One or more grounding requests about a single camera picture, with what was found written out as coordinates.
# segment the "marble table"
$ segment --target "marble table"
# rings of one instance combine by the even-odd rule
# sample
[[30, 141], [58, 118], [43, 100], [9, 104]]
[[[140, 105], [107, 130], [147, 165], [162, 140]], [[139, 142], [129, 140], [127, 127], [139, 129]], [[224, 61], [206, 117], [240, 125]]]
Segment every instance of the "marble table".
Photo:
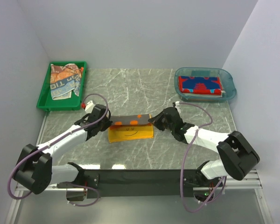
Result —
[[[84, 83], [84, 96], [100, 93], [109, 103], [112, 115], [150, 113], [152, 116], [179, 100], [174, 88], [173, 69], [90, 69]], [[96, 103], [104, 104], [99, 97]], [[206, 129], [229, 133], [235, 130], [228, 102], [198, 103], [213, 117], [214, 123]], [[201, 125], [208, 116], [193, 106], [182, 105], [184, 121]], [[50, 112], [43, 129], [42, 142], [66, 131], [85, 112]], [[175, 169], [181, 167], [186, 144], [178, 142], [169, 131], [154, 129], [153, 139], [109, 143], [107, 132], [99, 133], [87, 142], [65, 153], [55, 165], [74, 162], [84, 168], [111, 169]], [[206, 160], [216, 160], [218, 155], [203, 147], [193, 146], [188, 154], [185, 168], [197, 168]]]

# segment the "green plastic basket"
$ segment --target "green plastic basket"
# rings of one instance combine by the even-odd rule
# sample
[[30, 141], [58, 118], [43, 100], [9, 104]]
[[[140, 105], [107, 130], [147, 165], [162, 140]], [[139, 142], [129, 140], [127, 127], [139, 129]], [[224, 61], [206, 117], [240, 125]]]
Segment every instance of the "green plastic basket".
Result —
[[[74, 63], [79, 68], [84, 68], [81, 79], [80, 93], [77, 97], [74, 93], [72, 93], [71, 98], [61, 99], [61, 100], [53, 100], [51, 97], [51, 89], [50, 89], [50, 77], [51, 77], [51, 64], [58, 66], [65, 66], [66, 64]], [[79, 62], [50, 62], [48, 71], [45, 77], [45, 80], [42, 85], [42, 91], [37, 101], [37, 108], [40, 108], [44, 111], [78, 111], [81, 108], [82, 103], [82, 91], [84, 86], [84, 80], [87, 70], [87, 63], [83, 61]]]

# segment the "translucent blue container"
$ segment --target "translucent blue container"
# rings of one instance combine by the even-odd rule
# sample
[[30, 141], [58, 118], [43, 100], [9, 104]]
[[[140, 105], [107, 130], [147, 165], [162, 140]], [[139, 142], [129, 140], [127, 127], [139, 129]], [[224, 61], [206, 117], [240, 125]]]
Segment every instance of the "translucent blue container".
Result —
[[[201, 97], [201, 96], [189, 96], [180, 92], [178, 88], [179, 76], [194, 76], [194, 77], [220, 77], [223, 92], [222, 97]], [[185, 67], [180, 68], [175, 72], [174, 76], [175, 91], [179, 95], [182, 101], [195, 101], [195, 100], [207, 100], [207, 101], [226, 101], [235, 97], [237, 90], [233, 83], [231, 74], [223, 69], [213, 68], [195, 68]]]

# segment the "gray wall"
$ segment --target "gray wall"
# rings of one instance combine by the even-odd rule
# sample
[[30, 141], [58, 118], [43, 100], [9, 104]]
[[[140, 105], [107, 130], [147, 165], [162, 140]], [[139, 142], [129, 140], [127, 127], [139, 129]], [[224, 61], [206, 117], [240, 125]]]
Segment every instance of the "gray wall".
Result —
[[18, 0], [52, 60], [221, 68], [257, 0]]
[[0, 224], [11, 198], [7, 178], [23, 146], [35, 144], [43, 113], [36, 102], [49, 64], [14, 0], [0, 0]]
[[280, 224], [280, 0], [259, 0], [224, 65], [238, 90], [237, 128], [260, 155], [267, 202]]

